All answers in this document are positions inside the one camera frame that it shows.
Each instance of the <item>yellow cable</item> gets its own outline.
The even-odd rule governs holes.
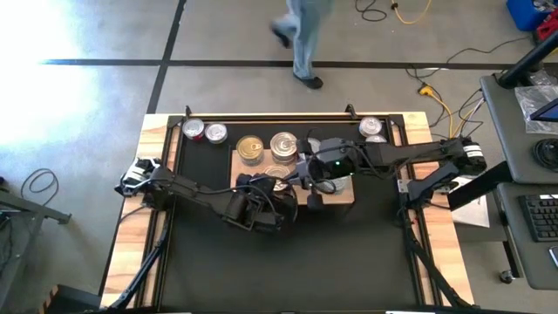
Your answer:
[[[459,123],[459,125],[457,126],[457,128],[455,129],[455,132],[453,132],[452,136],[450,136],[450,139],[453,139],[455,137],[455,135],[457,135],[457,132],[460,130],[461,127],[463,127],[463,125],[465,124],[465,122],[467,121],[467,119],[469,119],[469,116],[471,114],[473,114],[475,108],[471,109],[466,115],[465,118],[461,121],[461,123]]]
[[[432,97],[433,99],[435,99],[436,101],[438,101],[443,107],[444,110],[446,110],[447,115],[450,116],[450,129],[448,132],[448,136],[451,138],[452,137],[452,130],[453,130],[453,116],[452,116],[452,111],[450,110],[450,108],[442,101],[442,99],[439,99],[438,97],[436,97],[433,94],[428,94],[428,96]]]
[[[432,0],[428,0],[428,4],[426,5],[425,10],[422,11],[422,13],[420,13],[420,16],[419,16],[416,20],[414,20],[414,21],[412,21],[412,22],[407,22],[407,21],[405,21],[405,20],[401,17],[401,15],[399,15],[399,10],[398,10],[397,6],[395,6],[395,5],[396,5],[395,0],[391,0],[391,3],[394,5],[393,9],[395,10],[395,14],[398,16],[399,21],[401,21],[401,23],[403,23],[403,24],[411,25],[411,24],[418,23],[418,22],[425,16],[426,12],[427,12],[428,9],[430,8],[430,4],[432,4]]]

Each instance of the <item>computer monitor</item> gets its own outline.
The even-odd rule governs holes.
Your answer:
[[[558,99],[554,99],[543,108],[531,113],[533,121],[558,122]]]

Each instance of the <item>wooden frame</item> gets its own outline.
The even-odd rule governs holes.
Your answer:
[[[406,138],[409,144],[432,141],[428,122],[425,113],[358,113],[359,115],[386,115],[401,114],[405,121]],[[139,145],[136,155],[138,157],[157,157],[162,155],[163,143],[167,132],[167,121],[170,115],[180,114],[148,114],[144,118],[139,138]],[[317,117],[329,116],[340,118],[349,116],[349,113],[248,113],[248,114],[192,114],[196,118],[225,118],[225,117],[273,117],[274,119],[297,116],[297,117]],[[171,138],[171,150],[168,154],[169,168],[174,166],[174,156],[176,151],[176,143],[178,142],[178,133],[173,132]],[[414,173],[418,179],[426,177],[438,167],[438,163],[426,163],[414,166]],[[447,206],[447,199],[442,195],[435,195],[432,202]],[[126,199],[122,208],[122,215],[134,210],[139,206],[140,198]],[[128,217],[118,228],[115,237],[115,243],[110,256],[109,269],[105,286],[103,288],[103,296],[101,305],[107,306],[114,302],[119,294],[132,281],[133,276],[140,268],[146,246],[147,229],[149,225],[150,212],[140,211],[136,215]],[[432,257],[440,272],[446,278],[447,282],[459,293],[459,295],[468,303],[473,303],[473,294],[468,282],[465,264],[461,256],[459,242],[453,219],[450,211],[445,209],[428,207],[424,210],[425,224],[428,230],[428,240],[431,244]],[[157,220],[158,226],[155,234],[161,229],[164,221],[163,217]],[[414,228],[417,237],[420,237],[418,226]],[[427,304],[433,304],[434,294],[432,293],[431,281],[420,261],[419,274],[421,278],[422,288],[425,294]],[[157,267],[153,267],[146,280],[146,288],[144,292],[144,302],[142,305],[151,305],[151,295],[153,294],[154,277]]]

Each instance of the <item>wooden board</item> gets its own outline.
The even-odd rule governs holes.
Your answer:
[[[293,113],[273,113],[277,116],[293,115]],[[320,115],[320,116],[339,116],[349,115],[348,113],[301,113],[304,115]],[[432,141],[428,121],[425,113],[361,113],[363,115],[376,114],[402,114],[405,118],[405,130],[407,139],[411,144],[424,143]],[[138,156],[141,157],[160,157],[165,140],[165,131],[169,115],[177,114],[148,114],[146,115],[141,129],[139,138]],[[263,116],[264,114],[239,114],[242,116]],[[202,118],[207,116],[231,116],[231,114],[194,114],[193,117]],[[169,157],[174,157],[176,151],[176,134],[173,137],[173,145]],[[426,163],[415,166],[415,173],[419,178],[424,178],[432,171],[438,168],[437,163]],[[436,195],[432,199],[433,203],[447,206],[447,198],[442,195]],[[137,206],[138,200],[126,200],[124,205],[124,213],[132,210]],[[106,279],[102,306],[110,305],[124,288],[131,282],[133,275],[140,268],[141,256],[145,246],[146,232],[148,225],[148,215],[129,217],[124,221],[118,229],[116,235],[116,243],[112,251],[110,261],[109,274]],[[428,207],[425,208],[425,221],[428,229],[428,238],[430,240],[432,254],[436,266],[442,275],[447,279],[448,283],[459,293],[459,295],[468,303],[473,303],[473,294],[466,274],[465,264],[459,247],[455,227],[453,226],[452,214],[450,211]],[[425,291],[426,300],[432,303],[432,289],[428,280],[428,275],[424,267],[419,268],[421,282]],[[150,279],[153,278],[153,272],[150,272]]]
[[[277,164],[273,161],[270,149],[265,149],[263,151],[263,161],[257,166],[247,166],[242,163],[241,156],[238,154],[238,152],[236,152],[236,150],[234,150],[231,158],[230,187],[233,188],[236,186],[236,177],[238,177],[239,174],[263,174],[265,168],[274,165]],[[295,169],[295,164],[292,163],[285,167],[287,167],[289,171],[293,171]],[[306,205],[306,198],[308,197],[308,195],[310,195],[310,191],[304,190],[299,186],[294,186],[294,189],[296,192],[296,198],[298,199],[298,204]],[[341,191],[341,193],[335,195],[323,195],[323,203],[327,205],[352,204],[354,201],[355,194],[352,189],[351,178],[347,180],[347,185],[345,186],[343,191]]]

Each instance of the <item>blue box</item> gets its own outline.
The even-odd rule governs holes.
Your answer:
[[[507,9],[520,31],[535,31],[550,14],[536,10],[533,0],[507,0]]]

